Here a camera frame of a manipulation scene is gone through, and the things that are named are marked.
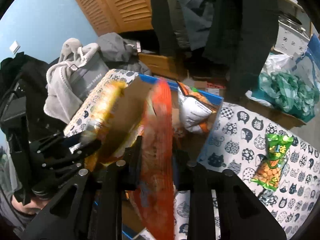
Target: blue wall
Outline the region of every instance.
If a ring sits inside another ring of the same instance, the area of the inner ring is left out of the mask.
[[[0,20],[0,61],[19,52],[51,62],[60,55],[64,41],[77,38],[83,45],[97,35],[75,0],[15,0]]]

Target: human hand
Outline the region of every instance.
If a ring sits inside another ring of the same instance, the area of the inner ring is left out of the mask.
[[[32,197],[29,204],[23,206],[22,202],[18,202],[14,195],[12,195],[11,204],[12,206],[25,214],[34,215],[39,209],[43,209],[45,205],[49,203],[50,200],[39,199],[38,197]]]

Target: wooden cabinet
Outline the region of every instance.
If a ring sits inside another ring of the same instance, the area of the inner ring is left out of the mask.
[[[150,0],[76,0],[97,35],[152,29]]]

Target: person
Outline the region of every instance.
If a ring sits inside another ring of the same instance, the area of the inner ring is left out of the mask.
[[[0,146],[0,215],[7,226],[21,238],[28,223],[49,200],[33,197],[25,206],[16,200],[13,192],[19,188],[19,181],[16,179],[14,166],[7,152],[3,146]]]

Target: metal bolt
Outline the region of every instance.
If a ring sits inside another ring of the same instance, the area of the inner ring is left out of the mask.
[[[196,166],[197,166],[197,162],[196,162],[196,161],[188,161],[188,162],[187,162],[187,165],[188,165],[189,167],[196,167]]]
[[[119,160],[116,162],[117,166],[121,167],[125,165],[125,160]]]
[[[88,174],[88,170],[87,169],[81,169],[79,170],[79,175],[80,176],[84,176],[84,175],[87,175]]]
[[[234,174],[233,171],[230,170],[230,169],[225,169],[225,170],[222,171],[222,173],[223,173],[224,175],[228,176],[228,177],[231,177],[231,176],[233,176],[233,174]]]

